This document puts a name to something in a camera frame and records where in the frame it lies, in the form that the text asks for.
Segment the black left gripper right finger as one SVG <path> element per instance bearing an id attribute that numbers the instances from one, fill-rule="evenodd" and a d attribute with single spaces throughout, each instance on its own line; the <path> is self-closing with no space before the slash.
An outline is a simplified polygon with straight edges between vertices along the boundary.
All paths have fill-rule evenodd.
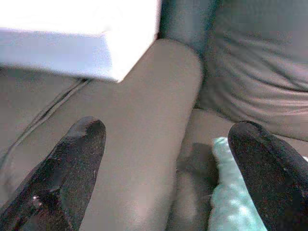
<path id="1" fill-rule="evenodd" d="M 308 163 L 260 124 L 241 121 L 228 144 L 247 190 L 269 231 L 308 229 Z"/>

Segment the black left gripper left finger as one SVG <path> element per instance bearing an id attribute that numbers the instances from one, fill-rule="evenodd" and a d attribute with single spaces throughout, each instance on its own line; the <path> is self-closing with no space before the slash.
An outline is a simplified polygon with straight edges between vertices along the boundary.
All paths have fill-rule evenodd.
<path id="1" fill-rule="evenodd" d="M 96 183 L 106 128 L 86 116 L 71 126 L 0 210 L 3 231 L 77 231 Z"/>

